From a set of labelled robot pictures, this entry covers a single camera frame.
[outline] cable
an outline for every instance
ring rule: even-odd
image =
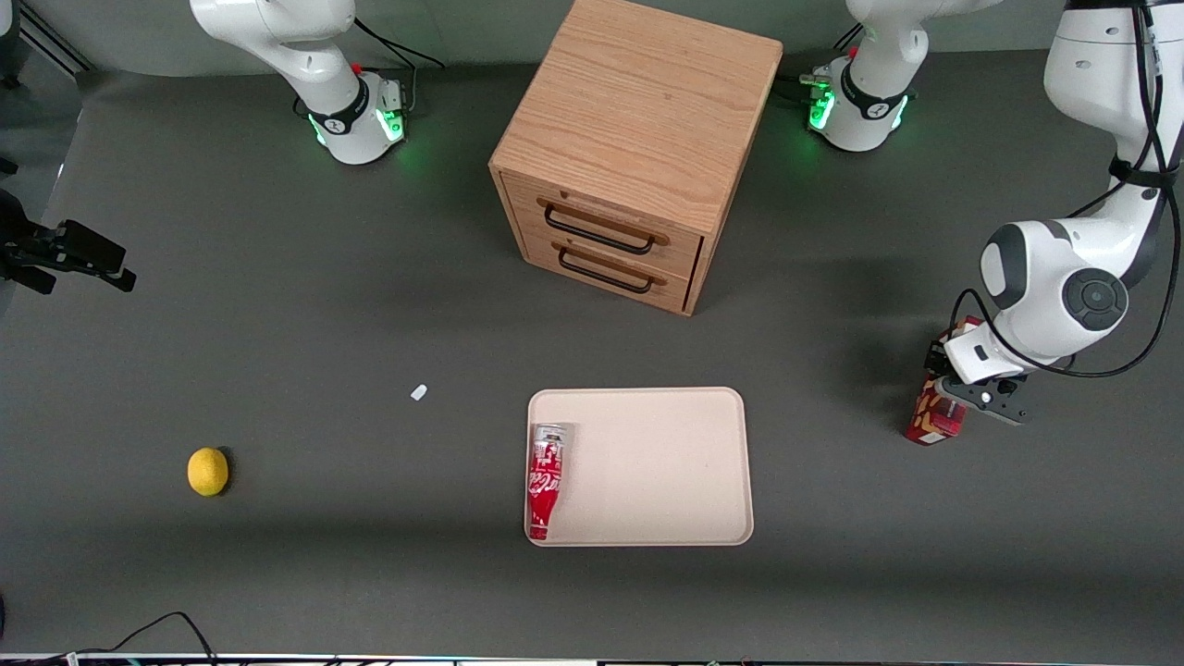
[[[1157,122],[1158,121],[1157,116],[1158,116],[1158,111],[1159,111],[1158,107],[1159,107],[1159,103],[1160,103],[1160,101],[1163,98],[1163,96],[1162,96],[1162,90],[1163,90],[1163,71],[1162,71],[1162,68],[1159,65],[1159,51],[1158,51],[1158,46],[1154,43],[1154,33],[1151,31],[1151,27],[1154,24],[1153,24],[1152,17],[1151,17],[1151,11],[1148,8],[1146,8],[1146,7],[1144,7],[1144,8],[1133,7],[1131,9],[1131,15],[1132,15],[1132,21],[1134,24],[1135,60],[1137,60],[1138,69],[1139,69],[1139,101],[1143,104],[1143,117],[1144,117],[1144,122],[1147,126],[1147,143],[1150,143],[1150,146],[1154,149],[1156,161],[1159,164],[1159,171],[1160,172],[1166,172],[1167,171],[1167,160],[1164,156],[1164,146],[1163,146],[1163,141],[1162,141],[1162,139],[1159,136],[1159,124]],[[1147,81],[1147,53],[1146,53],[1146,43],[1145,43],[1145,38],[1144,38],[1144,30],[1146,30],[1147,33],[1152,36],[1151,46],[1152,46],[1152,51],[1153,51],[1153,53],[1156,56],[1156,76],[1154,76],[1156,97],[1157,97],[1156,103],[1152,103],[1151,97],[1150,97],[1148,91],[1147,91],[1147,84],[1148,84],[1148,81]],[[1141,167],[1141,162],[1145,160],[1146,156],[1147,156],[1147,149],[1146,149],[1146,146],[1145,146],[1143,155],[1140,155],[1140,158],[1139,158],[1139,162],[1140,164],[1137,165],[1135,168],[1140,168]],[[1118,186],[1111,188],[1109,193],[1113,193],[1117,190],[1118,190]],[[1171,313],[1172,302],[1175,301],[1175,297],[1176,297],[1176,282],[1177,282],[1177,278],[1179,276],[1179,265],[1180,265],[1180,211],[1179,211],[1179,204],[1176,200],[1176,192],[1175,192],[1175,190],[1172,188],[1171,185],[1169,185],[1167,187],[1164,187],[1164,197],[1167,200],[1167,206],[1171,210],[1171,216],[1172,216],[1172,265],[1171,265],[1171,269],[1170,269],[1169,275],[1167,275],[1167,287],[1166,287],[1165,293],[1164,293],[1164,306],[1159,310],[1159,320],[1156,324],[1154,332],[1151,334],[1151,339],[1147,341],[1146,346],[1144,346],[1143,351],[1139,352],[1138,356],[1135,356],[1133,359],[1131,359],[1126,364],[1124,364],[1124,365],[1121,365],[1119,367],[1115,367],[1113,370],[1105,370],[1105,371],[1099,371],[1099,372],[1077,372],[1077,371],[1074,371],[1074,370],[1069,370],[1069,367],[1072,367],[1072,365],[1073,365],[1073,361],[1076,360],[1076,354],[1074,354],[1072,357],[1073,361],[1070,361],[1069,366],[1067,366],[1067,367],[1055,367],[1055,366],[1051,366],[1051,365],[1045,365],[1043,363],[1038,363],[1036,360],[1032,360],[1031,358],[1028,358],[1028,356],[1025,356],[1025,354],[1021,353],[1018,350],[1016,350],[1015,346],[1012,346],[1011,342],[1009,342],[1006,340],[1006,338],[1004,338],[999,333],[998,327],[996,327],[996,325],[995,325],[995,319],[991,318],[991,315],[987,313],[986,303],[983,302],[983,297],[974,289],[965,289],[965,290],[963,290],[963,293],[954,301],[954,308],[953,308],[953,310],[951,312],[951,315],[950,315],[951,322],[955,322],[957,321],[957,319],[958,319],[958,310],[959,310],[959,308],[961,308],[961,303],[965,300],[965,297],[966,296],[973,296],[974,302],[978,306],[979,312],[983,314],[983,319],[986,321],[986,325],[991,328],[991,332],[999,340],[999,342],[1002,342],[1003,346],[1008,348],[1008,351],[1010,351],[1012,354],[1015,354],[1016,358],[1023,360],[1024,363],[1027,363],[1027,364],[1029,364],[1029,365],[1031,365],[1034,367],[1038,367],[1041,370],[1045,370],[1045,371],[1051,372],[1054,374],[1061,374],[1061,376],[1064,376],[1064,377],[1074,377],[1074,378],[1079,378],[1079,379],[1101,379],[1101,378],[1106,378],[1106,377],[1115,377],[1118,374],[1122,374],[1124,372],[1133,369],[1134,366],[1137,366],[1140,363],[1143,363],[1148,356],[1151,356],[1152,350],[1156,348],[1156,345],[1159,342],[1159,338],[1160,338],[1160,335],[1164,332],[1164,326],[1167,324],[1167,315]]]
[[[130,642],[131,639],[139,636],[143,632],[147,632],[148,629],[155,627],[156,625],[160,625],[165,620],[168,620],[169,617],[173,617],[173,616],[178,616],[178,617],[185,620],[185,623],[188,625],[191,629],[193,629],[193,634],[195,636],[198,636],[198,641],[201,643],[201,651],[206,653],[206,658],[210,659],[210,664],[217,665],[218,664],[218,655],[214,654],[214,651],[210,647],[210,641],[206,640],[206,636],[201,633],[201,629],[199,629],[198,626],[193,623],[193,620],[191,620],[188,615],[186,615],[185,613],[182,613],[180,610],[174,610],[172,613],[166,613],[165,615],[161,615],[160,617],[153,620],[152,622],[148,622],[143,627],[140,627],[135,632],[131,632],[130,634],[128,634],[122,641],[115,643],[114,647],[88,647],[85,649],[72,649],[70,652],[63,652],[62,654],[56,654],[53,657],[49,657],[49,658],[45,658],[45,659],[36,659],[36,660],[30,661],[28,664],[30,664],[30,666],[43,666],[43,665],[56,664],[57,661],[64,659],[69,654],[85,654],[85,653],[96,653],[96,652],[117,652],[121,647],[123,647],[124,645],[127,645],[128,642]]]
[[[436,58],[433,58],[433,57],[431,57],[431,56],[429,56],[426,53],[420,53],[419,51],[416,51],[414,49],[404,46],[403,44],[399,44],[398,41],[392,41],[392,40],[385,38],[385,37],[382,37],[381,34],[374,32],[373,30],[369,28],[369,26],[367,26],[366,24],[363,24],[361,21],[361,19],[356,19],[355,18],[354,23],[358,24],[358,27],[360,27],[362,30],[362,32],[365,32],[366,34],[373,37],[374,39],[378,39],[382,44],[386,44],[388,46],[393,46],[395,49],[406,51],[406,52],[411,53],[412,56],[419,56],[420,58],[423,58],[425,60],[430,60],[432,63],[436,63],[436,65],[438,65],[442,70],[448,69],[448,66],[444,63],[439,62],[438,59],[436,59]]]
[[[855,40],[856,37],[860,36],[861,32],[863,32],[863,24],[857,23],[852,25],[851,30],[844,32],[843,37],[839,37],[838,41],[835,41],[835,45],[831,46],[831,49],[835,49],[837,51],[843,51],[844,49],[848,47],[848,45],[851,44],[851,41]]]
[[[772,88],[770,88],[768,91],[772,92],[773,95],[777,95],[781,100],[785,100],[786,102],[793,102],[793,103],[800,103],[802,102],[802,97],[800,96],[793,97],[793,96],[791,96],[787,92],[783,92],[783,91],[778,90],[776,85],[772,87]]]
[[[1159,111],[1163,108],[1163,103],[1164,103],[1164,88],[1163,88],[1163,85],[1157,85],[1156,87],[1156,102],[1154,102],[1154,105],[1153,105],[1153,109],[1152,109],[1152,116],[1154,117],[1154,126],[1156,126],[1157,129],[1159,127]],[[1151,132],[1147,133],[1147,139],[1143,142],[1143,151],[1139,152],[1139,158],[1137,160],[1134,160],[1134,165],[1133,165],[1134,168],[1143,168],[1143,164],[1147,159],[1147,154],[1151,152],[1151,146],[1152,146],[1152,142],[1153,142],[1153,136],[1154,136],[1154,134],[1152,134]],[[1111,194],[1113,194],[1114,192],[1118,192],[1119,190],[1121,190],[1124,185],[1126,185],[1126,181],[1119,180],[1118,182],[1114,184],[1113,187],[1111,187],[1109,190],[1107,190],[1103,194],[1101,194],[1100,197],[1098,197],[1093,201],[1089,201],[1088,204],[1081,206],[1080,209],[1073,211],[1067,217],[1070,217],[1070,218],[1079,217],[1082,213],[1093,210],[1093,207],[1096,206],[1098,204],[1101,204],[1106,199],[1109,199]]]
[[[395,56],[398,56],[399,59],[403,60],[404,64],[406,64],[407,68],[411,69],[411,101],[407,103],[407,113],[411,113],[411,111],[416,110],[416,101],[419,98],[419,68],[416,66],[416,63],[412,63],[411,59],[408,59],[406,56],[404,56],[403,51],[406,51],[407,53],[411,53],[412,56],[419,56],[420,58],[423,58],[425,60],[431,60],[432,63],[436,63],[437,65],[439,65],[439,68],[442,70],[443,69],[448,69],[448,66],[444,65],[444,63],[437,60],[436,58],[433,58],[431,56],[427,56],[426,53],[420,53],[419,51],[416,51],[414,49],[408,49],[407,46],[404,46],[403,44],[399,44],[398,41],[392,41],[392,40],[385,38],[385,37],[382,37],[381,34],[379,34],[379,33],[374,32],[373,30],[371,30],[369,26],[366,25],[365,23],[362,23],[360,19],[355,18],[354,23],[358,25],[359,28],[361,28],[362,32],[365,32],[366,34],[373,37],[379,44],[381,44],[382,46],[385,46],[387,51],[390,51],[390,52],[394,53]]]

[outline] drawer handle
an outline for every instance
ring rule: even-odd
[[[584,231],[583,229],[572,226],[570,224],[564,224],[551,217],[551,213],[553,212],[555,212],[555,206],[547,204],[547,210],[543,211],[542,213],[542,218],[547,220],[547,226],[551,226],[552,229],[558,229],[560,231],[566,231],[567,233],[573,233],[575,236],[579,236],[580,238],[596,241],[597,243],[600,243],[603,245],[609,245],[610,248],[620,250],[623,252],[629,252],[631,255],[649,254],[649,251],[654,249],[654,242],[657,241],[657,238],[650,236],[650,239],[646,241],[644,245],[638,248],[637,245],[630,245],[629,243],[622,243],[620,241],[614,241],[612,238],[609,238],[607,236],[600,236],[599,233]]]
[[[586,268],[584,268],[581,265],[575,265],[574,263],[565,261],[564,257],[566,257],[566,256],[567,256],[567,248],[560,248],[559,249],[559,265],[566,268],[567,270],[571,270],[572,273],[579,273],[580,275],[583,275],[585,277],[591,277],[592,280],[599,280],[600,282],[605,282],[607,284],[612,284],[613,287],[616,287],[618,289],[624,289],[626,292],[632,292],[635,294],[645,294],[646,292],[650,290],[650,287],[654,287],[654,278],[652,277],[650,277],[650,278],[648,278],[645,281],[645,286],[644,287],[638,287],[636,284],[630,284],[629,282],[622,282],[620,280],[617,280],[616,277],[609,277],[607,275],[600,275],[599,273],[597,273],[594,270],[588,270],[588,269],[586,269]]]

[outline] wooden cabinet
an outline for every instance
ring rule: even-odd
[[[575,0],[489,161],[526,261],[695,309],[779,41]]]

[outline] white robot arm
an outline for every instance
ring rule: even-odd
[[[256,56],[291,84],[337,160],[371,162],[403,139],[399,84],[355,73],[329,41],[354,24],[354,0],[189,0],[189,8],[211,37]]]
[[[811,129],[847,151],[880,146],[899,123],[905,91],[928,50],[920,21],[997,1],[848,0],[868,36],[854,59],[837,58],[803,77],[818,87]],[[980,270],[999,314],[993,326],[966,327],[941,346],[945,371],[931,367],[944,374],[940,392],[1012,422],[1015,409],[1004,414],[1005,401],[992,398],[1112,333],[1130,307],[1128,289],[1154,260],[1165,206],[1176,214],[1184,0],[1068,0],[1044,88],[1062,113],[1114,135],[1111,188],[1087,217],[1011,223],[991,236]],[[1178,263],[1173,256],[1172,284]]]
[[[921,21],[969,14],[1002,0],[847,0],[867,34],[855,58],[816,68],[803,83],[818,87],[810,129],[856,153],[884,142],[900,124],[907,90],[929,52]]]
[[[1101,340],[1122,321],[1127,289],[1154,258],[1184,126],[1184,4],[1134,8],[1152,18],[1153,30],[1134,20],[1130,2],[1082,5],[1090,8],[1069,2],[1061,19],[1044,88],[1062,113],[1114,135],[1112,194],[1088,217],[1006,224],[990,238],[980,269],[1000,310],[998,334],[980,326],[945,345],[966,384],[1024,374]],[[1135,31],[1143,34],[1137,38]],[[1143,77],[1140,40],[1151,49]],[[1157,71],[1163,72],[1158,90],[1146,97],[1159,101],[1151,127],[1166,164],[1153,149],[1140,91]]]

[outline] lemon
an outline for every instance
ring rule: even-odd
[[[223,492],[230,480],[230,463],[218,449],[205,447],[189,456],[189,487],[199,495],[212,498]]]

